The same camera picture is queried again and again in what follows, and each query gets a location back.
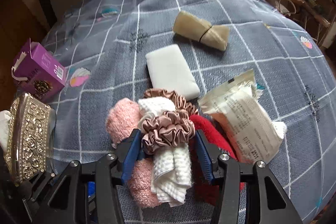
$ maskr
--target white waffle towel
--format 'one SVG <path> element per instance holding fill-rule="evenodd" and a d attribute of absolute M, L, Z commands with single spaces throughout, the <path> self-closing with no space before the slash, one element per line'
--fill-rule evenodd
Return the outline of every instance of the white waffle towel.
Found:
<path fill-rule="evenodd" d="M 151 191 L 159 202 L 170 207 L 184 204 L 187 189 L 191 187 L 191 163 L 188 144 L 162 147 L 154 156 Z"/>
<path fill-rule="evenodd" d="M 164 111 L 174 111 L 175 104 L 172 100 L 166 97 L 150 97 L 139 99 L 139 110 L 142 118 L 138 123 L 138 129 L 142 129 L 142 123 L 147 118 L 154 118 L 160 116 Z"/>
<path fill-rule="evenodd" d="M 151 97 L 138 101 L 141 120 L 162 115 L 164 111 L 174 111 L 175 104 L 165 97 Z M 187 143 L 178 147 L 162 147 L 153 155 L 151 191 L 157 194 L 159 202 L 169 202 L 170 207 L 184 204 L 187 189 L 191 187 L 191 161 Z"/>

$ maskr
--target purple box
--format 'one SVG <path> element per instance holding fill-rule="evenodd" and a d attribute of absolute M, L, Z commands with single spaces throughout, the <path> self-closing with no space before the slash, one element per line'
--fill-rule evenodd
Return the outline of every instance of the purple box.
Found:
<path fill-rule="evenodd" d="M 12 67 L 16 84 L 43 102 L 64 87 L 66 75 L 66 69 L 31 39 L 21 48 Z"/>

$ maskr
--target blue fabric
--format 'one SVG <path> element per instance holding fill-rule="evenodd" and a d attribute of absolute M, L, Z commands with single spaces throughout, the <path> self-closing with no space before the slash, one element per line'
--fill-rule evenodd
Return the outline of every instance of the blue fabric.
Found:
<path fill-rule="evenodd" d="M 106 8 L 118 13 L 102 17 Z M 174 36 L 179 10 L 227 25 L 226 51 Z M 336 189 L 336 82 L 310 35 L 264 0 L 83 0 L 66 13 L 43 41 L 68 69 L 66 87 L 49 102 L 57 111 L 55 171 L 61 172 L 71 160 L 95 161 L 112 150 L 105 130 L 109 109 L 124 97 L 142 98 L 151 87 L 145 54 L 174 43 L 201 96 L 254 70 L 264 87 L 260 104 L 271 119 L 288 127 L 269 166 L 304 223 L 312 220 Z M 70 80 L 83 73 L 80 68 L 91 76 L 72 87 Z M 213 211 L 211 205 L 194 200 L 192 189 L 183 206 L 163 204 L 142 211 L 126 187 L 118 191 L 126 222 L 209 223 Z M 239 223 L 244 221 L 245 207 L 243 190 Z"/>

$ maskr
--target wooden floor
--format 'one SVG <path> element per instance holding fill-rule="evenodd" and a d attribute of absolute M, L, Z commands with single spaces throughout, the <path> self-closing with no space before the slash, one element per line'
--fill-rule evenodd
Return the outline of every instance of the wooden floor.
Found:
<path fill-rule="evenodd" d="M 8 109 L 16 91 L 11 67 L 30 37 L 40 42 L 46 31 L 22 0 L 0 0 L 0 111 Z"/>

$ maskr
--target plastic package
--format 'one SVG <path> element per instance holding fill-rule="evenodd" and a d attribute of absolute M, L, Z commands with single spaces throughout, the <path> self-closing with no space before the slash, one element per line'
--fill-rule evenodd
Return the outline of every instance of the plastic package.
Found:
<path fill-rule="evenodd" d="M 204 114 L 220 123 L 240 162 L 269 163 L 278 153 L 287 131 L 284 122 L 272 122 L 259 97 L 253 70 L 248 70 L 208 92 L 198 103 Z"/>

